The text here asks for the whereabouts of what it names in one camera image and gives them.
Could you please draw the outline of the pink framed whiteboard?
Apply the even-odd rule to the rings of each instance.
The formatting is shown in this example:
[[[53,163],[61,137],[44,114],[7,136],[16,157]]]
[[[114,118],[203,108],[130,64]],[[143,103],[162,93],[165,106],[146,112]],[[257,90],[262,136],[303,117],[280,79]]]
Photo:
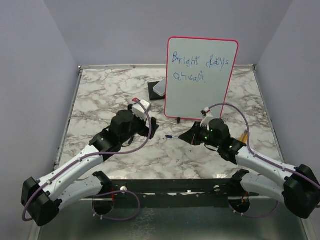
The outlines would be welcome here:
[[[165,116],[200,120],[204,108],[225,102],[238,49],[233,39],[170,37]]]

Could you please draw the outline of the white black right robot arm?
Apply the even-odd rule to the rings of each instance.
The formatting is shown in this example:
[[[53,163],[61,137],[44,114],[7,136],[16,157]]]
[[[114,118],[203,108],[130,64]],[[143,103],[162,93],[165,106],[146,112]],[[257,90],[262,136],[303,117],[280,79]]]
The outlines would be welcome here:
[[[178,138],[193,146],[209,145],[222,159],[251,169],[230,182],[229,189],[236,196],[247,191],[272,198],[301,219],[307,219],[320,203],[320,183],[310,167],[293,166],[259,155],[246,143],[231,137],[222,119],[212,119],[208,126],[195,122]]]

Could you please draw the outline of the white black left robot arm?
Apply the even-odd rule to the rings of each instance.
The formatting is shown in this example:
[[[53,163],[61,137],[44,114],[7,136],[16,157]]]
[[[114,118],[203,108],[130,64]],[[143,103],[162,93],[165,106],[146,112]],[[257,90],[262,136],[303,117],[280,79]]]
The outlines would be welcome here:
[[[135,135],[151,140],[159,125],[150,117],[151,103],[133,99],[126,110],[120,110],[109,126],[97,133],[74,158],[53,172],[39,178],[28,178],[22,185],[22,220],[34,221],[39,227],[51,222],[66,206],[87,197],[114,195],[112,181],[97,171],[80,177],[114,155],[121,155],[123,144]]]

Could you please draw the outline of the white grey eraser box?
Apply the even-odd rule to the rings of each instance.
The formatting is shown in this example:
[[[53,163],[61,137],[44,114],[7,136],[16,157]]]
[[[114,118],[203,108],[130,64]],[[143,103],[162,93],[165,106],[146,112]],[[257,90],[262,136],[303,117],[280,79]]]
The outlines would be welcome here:
[[[166,79],[162,79],[153,87],[153,91],[160,97],[164,97],[166,94],[166,83]]]

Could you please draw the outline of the yellow utility knife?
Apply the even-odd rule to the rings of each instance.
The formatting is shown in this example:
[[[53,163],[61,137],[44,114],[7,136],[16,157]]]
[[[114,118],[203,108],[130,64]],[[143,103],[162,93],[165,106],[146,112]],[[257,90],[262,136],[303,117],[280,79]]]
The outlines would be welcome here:
[[[238,140],[240,142],[242,142],[242,143],[247,144],[247,142],[248,142],[248,131],[245,130]]]

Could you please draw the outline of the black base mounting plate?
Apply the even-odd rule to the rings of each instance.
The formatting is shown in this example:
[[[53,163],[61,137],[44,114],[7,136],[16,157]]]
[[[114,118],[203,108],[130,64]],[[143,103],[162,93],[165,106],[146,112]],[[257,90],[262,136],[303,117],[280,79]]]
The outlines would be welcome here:
[[[240,200],[246,194],[231,178],[113,179],[112,190],[120,187],[136,194],[141,208],[228,208],[229,199]]]

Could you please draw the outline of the aluminium table frame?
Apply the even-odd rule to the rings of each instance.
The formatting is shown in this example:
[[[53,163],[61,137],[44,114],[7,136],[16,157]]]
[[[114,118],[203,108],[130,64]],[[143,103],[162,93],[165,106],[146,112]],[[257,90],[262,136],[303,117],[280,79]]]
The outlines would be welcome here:
[[[113,112],[125,107],[130,96],[148,97],[148,82],[165,77],[160,67],[87,68],[80,73],[77,94],[61,149],[60,164],[76,155],[106,127]],[[282,161],[277,138],[270,124],[253,67],[236,66],[227,101],[246,115],[250,142],[264,155]],[[180,124],[165,117],[164,102],[152,103],[151,114],[159,131],[142,150],[117,156],[97,167],[115,179],[199,179],[229,178],[237,168],[203,146],[191,147],[165,134],[186,131],[191,121]],[[50,224],[33,225],[31,240],[313,240],[309,220],[294,217],[284,206],[266,218],[274,202],[252,197],[249,211],[253,219],[234,214],[229,208],[145,208],[131,221],[115,222],[94,217],[89,199],[72,204]]]

